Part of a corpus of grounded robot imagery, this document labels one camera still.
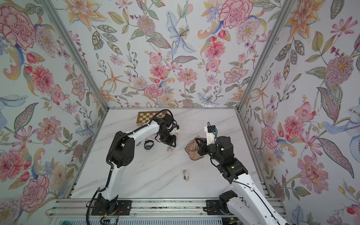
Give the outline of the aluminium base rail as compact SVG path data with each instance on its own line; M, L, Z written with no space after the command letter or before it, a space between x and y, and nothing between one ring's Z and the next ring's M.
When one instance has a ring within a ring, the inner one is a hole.
M47 225L243 225L233 215L210 215L210 198L133 198L126 210L95 215L88 199L57 200L47 214Z

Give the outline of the wooden chessboard box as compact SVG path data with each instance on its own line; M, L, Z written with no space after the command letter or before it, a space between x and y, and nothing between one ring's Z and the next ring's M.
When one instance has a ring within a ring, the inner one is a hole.
M160 112L160 111L147 111L147 112L138 112L136 124L141 126L145 123L148 123L150 119L152 119L155 115L159 118L163 118L167 112Z

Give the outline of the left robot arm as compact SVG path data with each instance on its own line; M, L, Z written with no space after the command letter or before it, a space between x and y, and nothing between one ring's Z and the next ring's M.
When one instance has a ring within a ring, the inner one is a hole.
M155 140L171 148L176 147L176 140L180 127L168 109L161 110L142 126L128 132L119 131L115 134L106 156L106 163L110 166L108 178L103 188L98 188L94 196L105 213L112 213L118 208L118 194L115 192L115 183L121 180L124 167L134 159L135 147L142 141L155 135Z

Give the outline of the brown striped cloth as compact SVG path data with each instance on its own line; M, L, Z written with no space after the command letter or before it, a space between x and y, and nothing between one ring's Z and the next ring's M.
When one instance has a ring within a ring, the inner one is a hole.
M189 158L193 161L197 161L203 158L203 156L198 154L199 146L195 141L195 139L199 137L200 136L196 136L193 138L184 148L185 152L189 155Z

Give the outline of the black band wristwatch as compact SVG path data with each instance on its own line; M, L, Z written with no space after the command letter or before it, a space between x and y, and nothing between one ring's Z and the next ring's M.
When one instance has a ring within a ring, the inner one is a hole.
M153 140L146 140L144 142L144 148L146 150L151 150L153 148L153 146L154 146L154 141Z

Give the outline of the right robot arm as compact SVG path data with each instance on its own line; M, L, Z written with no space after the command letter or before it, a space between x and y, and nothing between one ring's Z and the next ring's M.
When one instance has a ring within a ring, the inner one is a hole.
M248 170L234 156L230 137L220 136L215 141L196 138L198 154L209 155L218 162L216 168L236 191L227 191L219 196L220 209L232 214L244 225L287 225L284 219L268 202L254 184Z

